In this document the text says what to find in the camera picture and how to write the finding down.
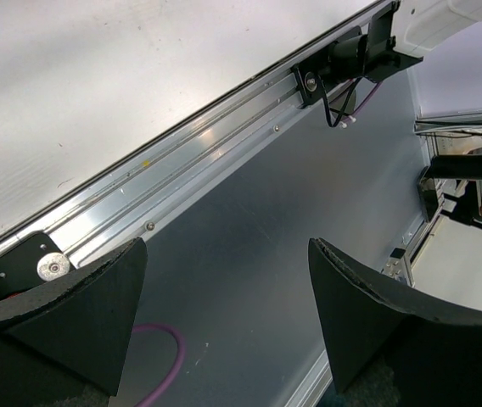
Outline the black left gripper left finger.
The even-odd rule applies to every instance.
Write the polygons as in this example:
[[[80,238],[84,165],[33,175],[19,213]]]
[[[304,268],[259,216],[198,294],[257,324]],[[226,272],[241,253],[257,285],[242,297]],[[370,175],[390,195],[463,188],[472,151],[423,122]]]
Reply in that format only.
[[[117,394],[147,267],[140,238],[0,301],[0,397]]]

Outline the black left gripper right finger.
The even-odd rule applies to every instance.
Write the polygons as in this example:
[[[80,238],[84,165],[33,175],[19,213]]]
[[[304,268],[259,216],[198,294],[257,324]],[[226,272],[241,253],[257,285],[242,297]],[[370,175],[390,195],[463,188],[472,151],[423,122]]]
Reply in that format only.
[[[422,293],[308,243],[311,284],[339,394],[482,394],[482,311]]]

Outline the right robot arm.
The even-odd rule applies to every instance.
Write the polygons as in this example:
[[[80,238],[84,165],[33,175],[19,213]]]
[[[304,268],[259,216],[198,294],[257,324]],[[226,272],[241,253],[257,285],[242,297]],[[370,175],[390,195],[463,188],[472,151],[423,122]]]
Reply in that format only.
[[[403,0],[392,17],[394,50],[422,58],[447,38],[482,21],[482,0]]]

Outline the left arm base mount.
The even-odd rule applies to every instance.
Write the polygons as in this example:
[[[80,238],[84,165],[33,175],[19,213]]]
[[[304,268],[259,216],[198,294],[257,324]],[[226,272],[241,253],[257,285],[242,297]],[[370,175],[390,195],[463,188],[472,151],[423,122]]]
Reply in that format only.
[[[36,232],[0,255],[0,301],[74,269],[67,255],[49,235]]]

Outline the aluminium mounting rail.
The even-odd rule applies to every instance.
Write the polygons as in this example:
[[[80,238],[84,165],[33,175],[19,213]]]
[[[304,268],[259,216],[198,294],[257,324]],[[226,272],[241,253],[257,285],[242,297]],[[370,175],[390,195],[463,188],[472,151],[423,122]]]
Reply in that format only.
[[[150,239],[285,132],[301,104],[296,86],[278,67],[0,242],[0,256],[34,232],[75,266]]]

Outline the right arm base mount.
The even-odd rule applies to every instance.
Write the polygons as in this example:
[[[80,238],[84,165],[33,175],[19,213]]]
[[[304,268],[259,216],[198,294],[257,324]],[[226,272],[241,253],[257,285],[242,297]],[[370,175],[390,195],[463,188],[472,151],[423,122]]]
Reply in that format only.
[[[313,105],[337,85],[365,78],[379,83],[422,62],[395,50],[393,18],[401,3],[394,1],[370,20],[367,33],[356,26],[292,68],[305,105]]]

